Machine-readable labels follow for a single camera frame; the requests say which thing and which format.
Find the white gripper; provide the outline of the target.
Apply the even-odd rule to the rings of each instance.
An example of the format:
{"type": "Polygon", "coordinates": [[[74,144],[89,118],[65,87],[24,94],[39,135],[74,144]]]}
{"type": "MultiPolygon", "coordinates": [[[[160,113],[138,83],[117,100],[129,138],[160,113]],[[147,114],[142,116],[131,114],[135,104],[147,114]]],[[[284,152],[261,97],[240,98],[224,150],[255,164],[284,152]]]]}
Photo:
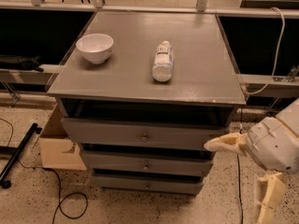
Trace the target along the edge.
{"type": "Polygon", "coordinates": [[[267,171],[254,180],[254,224],[271,224],[275,211],[286,192],[285,175],[299,171],[299,126],[294,119],[267,117],[247,133],[228,133],[204,144],[211,152],[248,153],[267,171]]]}

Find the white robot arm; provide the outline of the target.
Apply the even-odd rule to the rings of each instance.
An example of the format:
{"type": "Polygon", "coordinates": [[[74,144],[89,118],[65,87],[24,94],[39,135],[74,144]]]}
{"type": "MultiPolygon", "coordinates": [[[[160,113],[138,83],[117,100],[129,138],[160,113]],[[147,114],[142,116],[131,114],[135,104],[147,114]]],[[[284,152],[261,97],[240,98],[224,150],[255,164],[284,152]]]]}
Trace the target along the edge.
{"type": "Polygon", "coordinates": [[[246,133],[228,133],[207,141],[211,152],[249,154],[265,175],[254,183],[254,224],[271,224],[286,192],[285,175],[299,171],[299,99],[246,133]]]}

